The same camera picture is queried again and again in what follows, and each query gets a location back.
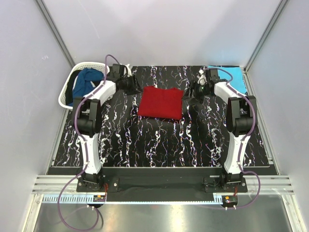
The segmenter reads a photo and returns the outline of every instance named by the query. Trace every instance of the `white wall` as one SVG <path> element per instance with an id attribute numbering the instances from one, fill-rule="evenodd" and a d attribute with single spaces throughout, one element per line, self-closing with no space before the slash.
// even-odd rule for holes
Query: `white wall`
<path id="1" fill-rule="evenodd" d="M 75 62 L 242 65 L 280 0 L 44 0 Z"/>
<path id="2" fill-rule="evenodd" d="M 309 228 L 309 1 L 289 1 L 249 70 L 282 174 Z"/>
<path id="3" fill-rule="evenodd" d="M 19 232 L 48 165 L 70 67 L 33 0 L 2 0 L 0 21 L 0 230 Z"/>

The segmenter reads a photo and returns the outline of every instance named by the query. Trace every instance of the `black marble table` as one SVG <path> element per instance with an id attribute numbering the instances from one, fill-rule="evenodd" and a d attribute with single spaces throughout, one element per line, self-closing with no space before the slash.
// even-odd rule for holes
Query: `black marble table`
<path id="1" fill-rule="evenodd" d="M 140 85 L 185 90 L 200 66 L 133 67 Z M 218 167 L 226 160 L 229 134 L 225 128 L 226 104 L 216 96 L 203 105 L 183 102 L 180 121 L 137 115 L 141 94 L 118 91 L 103 105 L 98 137 L 99 155 L 106 167 Z M 54 166 L 83 165 L 80 143 L 68 113 Z M 256 129 L 248 142 L 244 166 L 269 166 Z"/>

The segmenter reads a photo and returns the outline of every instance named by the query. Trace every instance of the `folded red cloth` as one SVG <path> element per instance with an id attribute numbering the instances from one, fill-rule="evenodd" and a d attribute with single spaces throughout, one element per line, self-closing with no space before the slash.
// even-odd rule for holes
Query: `folded red cloth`
<path id="1" fill-rule="evenodd" d="M 138 115 L 180 120 L 182 118 L 183 91 L 177 88 L 144 87 Z"/>

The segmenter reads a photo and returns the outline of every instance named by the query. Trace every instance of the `white plastic basket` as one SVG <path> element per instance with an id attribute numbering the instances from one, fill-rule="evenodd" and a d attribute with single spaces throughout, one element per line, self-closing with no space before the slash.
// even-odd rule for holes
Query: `white plastic basket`
<path id="1" fill-rule="evenodd" d="M 58 102 L 59 104 L 63 107 L 63 108 L 66 108 L 66 109 L 69 109 L 69 110 L 72 110 L 73 107 L 72 106 L 68 106 L 66 105 L 66 90 L 67 90 L 67 84 L 68 84 L 68 81 L 70 79 L 70 76 L 72 75 L 72 73 L 75 71 L 75 70 L 82 70 L 84 68 L 92 68 L 92 69 L 96 69 L 100 72 L 102 72 L 104 75 L 105 75 L 105 64 L 103 63 L 97 63 L 97 62 L 82 62 L 82 63 L 79 63 L 77 65 L 74 66 L 74 68 L 72 69 L 72 71 L 70 72 L 66 82 L 64 83 L 64 86 L 60 92 L 60 95 L 59 95 L 59 98 L 58 98 Z M 108 66 L 107 67 L 107 73 L 110 72 L 110 68 Z"/>

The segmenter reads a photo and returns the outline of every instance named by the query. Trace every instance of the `purple cable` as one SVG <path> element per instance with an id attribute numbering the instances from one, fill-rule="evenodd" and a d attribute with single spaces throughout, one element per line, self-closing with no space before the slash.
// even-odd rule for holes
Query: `purple cable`
<path id="1" fill-rule="evenodd" d="M 78 130 L 78 128 L 77 128 L 77 116 L 78 116 L 78 113 L 80 112 L 81 107 L 82 107 L 82 105 L 84 104 L 84 102 L 85 102 L 86 100 L 88 100 L 90 97 L 92 97 L 95 93 L 97 93 L 97 92 L 105 85 L 106 77 L 107 77 L 107 67 L 106 67 L 106 65 L 107 65 L 107 64 L 106 64 L 106 63 L 107 63 L 107 57 L 112 57 L 112 58 L 119 64 L 118 60 L 117 60 L 114 56 L 112 56 L 112 55 L 110 55 L 110 54 L 108 54 L 108 55 L 105 56 L 105 72 L 104 72 L 104 81 L 103 81 L 103 84 L 99 85 L 98 88 L 97 88 L 95 91 L 93 91 L 93 93 L 89 94 L 87 97 L 85 97 L 85 98 L 79 103 L 79 105 L 77 106 L 77 109 L 76 109 L 75 116 L 74 116 L 74 128 L 75 128 L 75 131 L 76 131 L 76 133 L 82 138 L 82 140 L 83 140 L 84 142 L 86 142 L 86 139 L 85 139 L 85 137 L 83 137 L 83 135 L 79 132 L 79 130 Z M 95 223 L 92 227 L 90 227 L 89 229 L 85 229 L 85 230 L 77 229 L 77 228 L 74 228 L 74 227 L 70 226 L 70 225 L 64 220 L 64 218 L 63 218 L 63 216 L 62 216 L 62 214 L 61 214 L 61 211 L 60 211 L 60 197 L 61 197 L 63 191 L 66 189 L 66 187 L 67 187 L 73 180 L 75 180 L 78 176 L 82 175 L 82 174 L 85 172 L 85 170 L 87 169 L 87 167 L 88 167 L 89 156 L 88 156 L 88 148 L 87 148 L 87 144 L 86 144 L 86 143 L 85 143 L 85 151 L 86 151 L 86 154 L 85 154 L 85 155 L 86 155 L 86 161 L 85 161 L 86 165 L 85 165 L 85 167 L 83 168 L 83 170 L 82 170 L 80 173 L 78 173 L 75 177 L 73 177 L 71 180 L 69 180 L 68 183 L 65 184 L 65 186 L 63 187 L 63 189 L 62 189 L 62 190 L 60 191 L 60 193 L 59 193 L 58 201 L 57 201 L 58 214 L 59 214 L 60 220 L 63 222 L 63 224 L 64 224 L 66 227 L 68 227 L 68 228 L 70 228 L 70 229 L 72 229 L 72 230 L 74 230 L 74 231 L 82 231 L 82 232 L 91 231 L 91 230 L 93 230 L 93 229 L 95 228 L 95 226 L 96 226 L 97 223 L 98 223 L 99 210 L 96 209 L 96 208 L 94 208 L 95 211 L 96 211 L 96 213 L 97 213 L 97 220 L 96 220 L 96 223 Z"/>
<path id="2" fill-rule="evenodd" d="M 249 107 L 250 107 L 250 109 L 251 109 L 251 111 L 252 111 L 252 113 L 253 113 L 253 122 L 252 122 L 251 129 L 250 129 L 250 131 L 242 138 L 241 141 L 243 142 L 243 141 L 245 141 L 245 139 L 246 139 L 248 136 L 250 136 L 250 135 L 252 134 L 252 132 L 254 131 L 255 122 L 256 122 L 256 115 L 255 115 L 254 107 L 253 107 L 252 103 L 249 101 L 249 99 L 246 98 L 245 95 L 239 93 L 239 92 L 238 92 L 237 90 L 235 90 L 232 86 L 228 85 L 228 84 L 233 80 L 233 75 L 232 75 L 232 74 L 230 74 L 228 71 L 226 71 L 226 70 L 224 70 L 224 69 L 220 69 L 220 68 L 209 68 L 209 69 L 221 70 L 221 71 L 225 72 L 226 74 L 228 74 L 228 75 L 231 77 L 231 79 L 230 79 L 229 81 L 227 81 L 226 86 L 227 86 L 231 91 L 233 91 L 235 94 L 237 94 L 238 96 L 242 97 L 242 98 L 247 102 L 247 104 L 249 105 Z M 238 151 L 238 159 L 237 159 L 237 162 L 238 162 L 239 169 L 240 169 L 241 172 L 243 172 L 244 174 L 253 174 L 253 175 L 256 176 L 257 182 L 258 182 L 258 190 L 257 190 L 256 196 L 254 197 L 254 199 L 253 199 L 251 202 L 249 202 L 248 204 L 245 204 L 245 205 L 243 205 L 243 206 L 237 207 L 238 209 L 242 209 L 242 208 L 245 208 L 245 207 L 247 207 L 247 206 L 253 204 L 253 203 L 256 201 L 256 199 L 258 198 L 258 196 L 259 196 L 259 194 L 260 194 L 260 191 L 261 191 L 261 180 L 260 180 L 259 176 L 258 176 L 255 172 L 253 172 L 253 171 L 244 171 L 243 168 L 242 168 L 242 166 L 241 166 L 241 163 L 240 163 L 240 156 L 241 156 L 242 146 L 243 146 L 243 143 L 240 144 L 239 151 Z"/>

